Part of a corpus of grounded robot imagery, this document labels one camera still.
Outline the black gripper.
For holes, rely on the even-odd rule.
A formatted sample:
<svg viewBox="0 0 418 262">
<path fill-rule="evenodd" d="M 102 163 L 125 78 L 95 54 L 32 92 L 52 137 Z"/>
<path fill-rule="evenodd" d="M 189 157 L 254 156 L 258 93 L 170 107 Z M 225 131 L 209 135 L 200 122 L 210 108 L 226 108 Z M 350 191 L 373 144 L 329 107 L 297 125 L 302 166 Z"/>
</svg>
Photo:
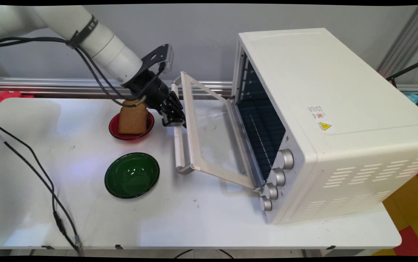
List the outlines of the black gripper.
<svg viewBox="0 0 418 262">
<path fill-rule="evenodd" d="M 184 108 L 176 93 L 174 91 L 169 93 L 169 88 L 159 78 L 161 73 L 162 70 L 154 73 L 146 69 L 124 83 L 123 87 L 130 90 L 134 99 L 140 100 L 143 96 L 146 96 L 144 104 L 150 109 L 159 111 L 163 117 L 163 126 L 183 126 L 186 128 Z M 168 94 L 168 105 L 161 105 Z"/>
</svg>

